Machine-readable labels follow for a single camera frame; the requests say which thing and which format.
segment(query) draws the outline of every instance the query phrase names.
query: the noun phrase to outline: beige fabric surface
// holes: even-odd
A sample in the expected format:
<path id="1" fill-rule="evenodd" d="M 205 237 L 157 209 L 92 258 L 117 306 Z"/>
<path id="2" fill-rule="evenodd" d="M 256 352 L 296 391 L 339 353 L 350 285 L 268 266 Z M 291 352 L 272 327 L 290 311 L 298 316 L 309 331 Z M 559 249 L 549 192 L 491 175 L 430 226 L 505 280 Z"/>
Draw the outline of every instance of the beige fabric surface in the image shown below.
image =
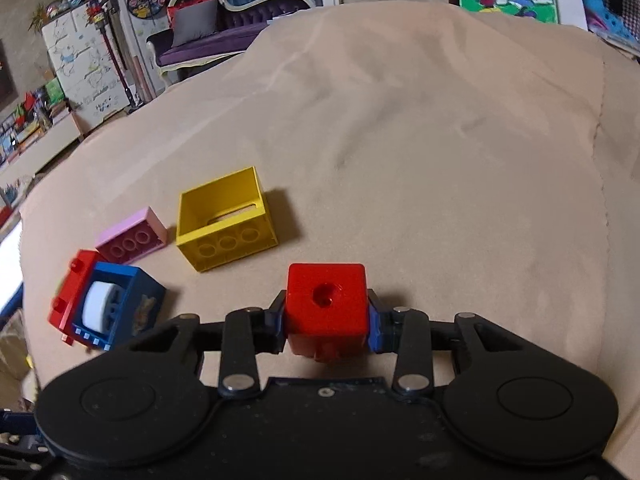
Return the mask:
<path id="1" fill-rule="evenodd" d="M 534 20 L 415 2 L 278 20 L 91 136 L 28 197 L 40 379 L 88 358 L 46 321 L 74 253 L 147 205 L 175 225 L 181 191 L 254 165 L 280 245 L 203 274 L 174 245 L 144 258 L 171 289 L 166 317 L 268 306 L 291 262 L 361 262 L 393 306 L 478 312 L 606 378 L 621 409 L 609 458 L 640 478 L 639 86 L 638 66 L 596 37 Z M 208 356 L 205 383 L 217 366 Z M 258 366 L 389 376 L 393 358 L 327 368 L 287 351 Z"/>

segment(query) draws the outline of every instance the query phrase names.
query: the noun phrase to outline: circular pad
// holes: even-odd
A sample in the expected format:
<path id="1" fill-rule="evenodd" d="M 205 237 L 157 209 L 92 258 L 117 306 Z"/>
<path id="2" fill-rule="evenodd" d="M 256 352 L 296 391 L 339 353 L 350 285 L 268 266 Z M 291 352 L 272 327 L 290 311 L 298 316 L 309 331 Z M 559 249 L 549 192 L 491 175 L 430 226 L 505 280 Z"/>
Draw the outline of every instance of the circular pad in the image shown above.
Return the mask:
<path id="1" fill-rule="evenodd" d="M 542 350 L 480 356 L 449 384 L 443 406 L 478 449 L 519 463 L 600 452 L 618 419 L 604 382 Z"/>
<path id="2" fill-rule="evenodd" d="M 162 353 L 108 352 L 53 380 L 36 422 L 72 462 L 132 466 L 180 449 L 209 411 L 205 386 Z"/>
<path id="3" fill-rule="evenodd" d="M 514 379 L 498 389 L 498 402 L 505 410 L 531 420 L 560 416 L 573 401 L 571 392 L 562 384 L 541 377 Z"/>

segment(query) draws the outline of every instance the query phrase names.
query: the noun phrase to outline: red lego brick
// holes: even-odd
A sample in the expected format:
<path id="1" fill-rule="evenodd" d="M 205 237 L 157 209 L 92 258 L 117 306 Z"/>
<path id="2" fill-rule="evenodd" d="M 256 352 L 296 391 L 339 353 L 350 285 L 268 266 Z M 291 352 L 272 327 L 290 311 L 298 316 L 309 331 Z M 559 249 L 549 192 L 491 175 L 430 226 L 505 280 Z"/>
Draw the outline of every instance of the red lego brick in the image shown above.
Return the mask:
<path id="1" fill-rule="evenodd" d="M 367 280 L 361 264 L 292 264 L 285 326 L 294 354 L 317 361 L 360 355 L 369 333 Z"/>
<path id="2" fill-rule="evenodd" d="M 56 297 L 51 301 L 49 322 L 62 332 L 62 341 L 68 345 L 72 345 L 75 339 L 71 322 L 78 308 L 80 296 L 95 264 L 103 261 L 104 258 L 96 251 L 78 251 L 78 254 L 69 262 L 69 272 L 61 283 Z"/>

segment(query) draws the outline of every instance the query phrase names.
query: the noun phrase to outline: yellow lego brick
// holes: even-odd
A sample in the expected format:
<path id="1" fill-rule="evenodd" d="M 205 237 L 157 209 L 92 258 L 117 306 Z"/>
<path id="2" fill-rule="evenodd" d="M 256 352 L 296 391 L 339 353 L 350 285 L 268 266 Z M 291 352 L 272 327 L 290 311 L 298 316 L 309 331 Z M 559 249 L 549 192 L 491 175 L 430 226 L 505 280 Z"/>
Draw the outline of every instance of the yellow lego brick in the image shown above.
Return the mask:
<path id="1" fill-rule="evenodd" d="M 198 272 L 276 246 L 255 168 L 182 193 L 175 243 Z"/>

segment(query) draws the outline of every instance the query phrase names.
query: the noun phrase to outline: pink lego brick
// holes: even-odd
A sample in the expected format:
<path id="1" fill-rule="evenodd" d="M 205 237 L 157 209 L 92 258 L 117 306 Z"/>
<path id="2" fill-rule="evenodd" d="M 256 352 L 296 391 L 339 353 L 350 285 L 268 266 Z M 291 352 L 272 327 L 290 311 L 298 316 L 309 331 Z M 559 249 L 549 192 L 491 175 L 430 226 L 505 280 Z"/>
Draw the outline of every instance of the pink lego brick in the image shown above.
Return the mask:
<path id="1" fill-rule="evenodd" d="M 166 228 L 150 207 L 103 232 L 95 249 L 110 263 L 126 265 L 167 243 Z"/>

